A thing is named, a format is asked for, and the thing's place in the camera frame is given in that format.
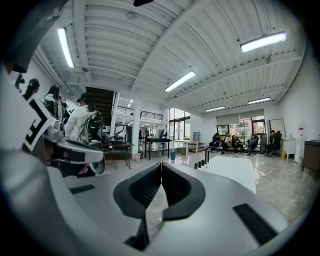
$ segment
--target black cap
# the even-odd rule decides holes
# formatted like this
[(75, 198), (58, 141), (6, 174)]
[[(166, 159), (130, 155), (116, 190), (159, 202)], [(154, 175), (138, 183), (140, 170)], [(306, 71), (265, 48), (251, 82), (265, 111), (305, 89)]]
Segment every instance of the black cap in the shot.
[(31, 79), (30, 81), (29, 81), (29, 85), (28, 86), (30, 86), (30, 87), (32, 87), (32, 88), (39, 88), (40, 87), (40, 83), (39, 83), (39, 80), (38, 79), (36, 79), (36, 78), (33, 78), (33, 79)]
[(81, 94), (81, 97), (77, 99), (77, 103), (80, 102), (80, 100), (84, 100), (85, 103), (90, 103), (92, 102), (92, 98), (91, 98), (91, 95), (87, 92), (84, 92)]

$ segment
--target column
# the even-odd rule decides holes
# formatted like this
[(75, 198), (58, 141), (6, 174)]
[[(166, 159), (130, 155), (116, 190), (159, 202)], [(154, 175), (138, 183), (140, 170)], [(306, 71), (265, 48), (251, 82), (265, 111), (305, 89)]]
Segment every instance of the column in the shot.
[(141, 99), (136, 99), (134, 102), (134, 116), (133, 116), (133, 128), (132, 128), (132, 153), (136, 154), (139, 150), (139, 129), (140, 129), (140, 112), (141, 112)]
[(118, 108), (118, 102), (119, 102), (119, 92), (115, 92), (115, 101), (113, 105), (113, 111), (112, 111), (112, 117), (111, 117), (111, 125), (110, 125), (110, 137), (115, 135), (115, 125), (116, 125), (116, 114), (117, 114), (117, 108)]

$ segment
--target white desk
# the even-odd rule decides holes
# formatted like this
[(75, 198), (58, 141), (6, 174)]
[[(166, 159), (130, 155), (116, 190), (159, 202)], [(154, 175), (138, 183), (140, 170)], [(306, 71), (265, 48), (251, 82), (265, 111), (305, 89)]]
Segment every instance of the white desk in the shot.
[(295, 138), (282, 138), (282, 151), (285, 151), (287, 160), (290, 154), (296, 153), (296, 141)]
[(188, 158), (188, 145), (189, 144), (195, 144), (195, 154), (198, 155), (198, 142), (197, 141), (192, 141), (192, 140), (187, 140), (187, 139), (174, 139), (172, 140), (172, 152), (175, 151), (175, 142), (180, 142), (180, 143), (185, 143), (186, 144), (186, 149), (185, 149), (185, 157)]
[(227, 177), (257, 193), (254, 169), (250, 159), (215, 156), (198, 170)]

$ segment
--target fluorescent light fixture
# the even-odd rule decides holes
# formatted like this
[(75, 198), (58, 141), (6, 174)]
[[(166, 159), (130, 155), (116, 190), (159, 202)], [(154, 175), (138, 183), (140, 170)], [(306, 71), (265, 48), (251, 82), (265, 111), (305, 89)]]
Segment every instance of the fluorescent light fixture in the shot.
[(215, 108), (206, 109), (205, 111), (222, 110), (224, 108), (225, 108), (225, 106), (218, 106), (218, 107), (215, 107)]
[(74, 62), (72, 61), (69, 46), (68, 46), (68, 40), (67, 40), (67, 31), (65, 28), (58, 28), (58, 36), (60, 40), (60, 44), (62, 47), (62, 51), (66, 60), (66, 63), (68, 64), (69, 68), (74, 68)]
[(270, 100), (270, 97), (261, 98), (261, 99), (257, 99), (257, 100), (252, 100), (252, 101), (249, 101), (248, 104), (253, 104), (253, 103), (258, 103), (258, 102), (265, 102), (265, 101), (268, 101), (268, 100)]
[(286, 32), (279, 32), (275, 34), (266, 35), (249, 42), (245, 42), (241, 44), (241, 50), (243, 53), (249, 52), (251, 50), (272, 45), (278, 42), (283, 42), (287, 40), (287, 33)]
[(178, 81), (176, 81), (173, 84), (171, 84), (168, 88), (165, 89), (165, 91), (166, 92), (172, 91), (174, 88), (178, 87), (179, 85), (181, 85), (182, 83), (184, 83), (188, 79), (194, 77), (195, 75), (196, 74), (194, 72), (190, 71), (188, 74), (186, 74), (183, 77), (181, 77)]

